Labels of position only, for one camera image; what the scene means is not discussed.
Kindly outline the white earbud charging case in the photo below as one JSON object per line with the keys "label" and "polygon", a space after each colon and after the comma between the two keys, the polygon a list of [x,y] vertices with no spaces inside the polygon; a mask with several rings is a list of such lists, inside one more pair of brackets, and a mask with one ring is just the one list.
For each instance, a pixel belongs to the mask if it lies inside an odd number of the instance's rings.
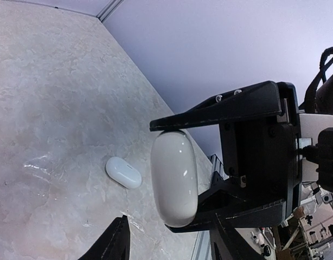
{"label": "white earbud charging case", "polygon": [[197,166],[190,138],[180,130],[162,132],[153,142],[150,162],[160,218],[172,228],[190,224],[198,205]]}

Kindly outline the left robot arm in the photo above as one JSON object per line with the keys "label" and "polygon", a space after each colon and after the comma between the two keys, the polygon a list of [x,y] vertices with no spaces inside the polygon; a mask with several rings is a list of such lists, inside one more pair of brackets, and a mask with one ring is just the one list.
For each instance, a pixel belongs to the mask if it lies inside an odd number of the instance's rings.
{"label": "left robot arm", "polygon": [[117,217],[91,247],[89,259],[129,259],[130,228],[126,215]]}

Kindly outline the right aluminium corner post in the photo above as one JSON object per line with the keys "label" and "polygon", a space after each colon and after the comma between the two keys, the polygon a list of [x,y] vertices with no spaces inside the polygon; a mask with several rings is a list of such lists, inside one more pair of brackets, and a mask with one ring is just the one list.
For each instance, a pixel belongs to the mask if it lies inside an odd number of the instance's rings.
{"label": "right aluminium corner post", "polygon": [[97,18],[104,23],[112,13],[122,4],[123,0],[110,0],[105,7],[97,14]]}

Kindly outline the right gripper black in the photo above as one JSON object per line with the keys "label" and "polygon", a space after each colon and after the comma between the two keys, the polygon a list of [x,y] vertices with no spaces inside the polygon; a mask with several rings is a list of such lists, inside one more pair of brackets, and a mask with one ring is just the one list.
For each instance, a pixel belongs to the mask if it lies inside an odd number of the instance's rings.
{"label": "right gripper black", "polygon": [[211,188],[198,196],[194,219],[173,233],[210,230],[215,219],[235,228],[278,225],[300,204],[301,136],[296,89],[265,81],[212,96],[188,111],[152,120],[150,131],[175,131],[220,124],[225,172],[231,193]]}

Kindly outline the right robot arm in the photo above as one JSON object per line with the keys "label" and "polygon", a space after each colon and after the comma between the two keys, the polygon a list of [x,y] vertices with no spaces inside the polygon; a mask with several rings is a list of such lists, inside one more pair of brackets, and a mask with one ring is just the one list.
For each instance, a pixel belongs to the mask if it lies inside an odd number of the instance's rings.
{"label": "right robot arm", "polygon": [[[156,208],[175,233],[209,229],[220,218],[236,228],[278,225],[301,202],[302,184],[333,193],[333,47],[303,103],[288,82],[265,81],[212,96],[188,111],[150,122]],[[188,128],[217,125],[227,179],[213,175],[198,192]]]}

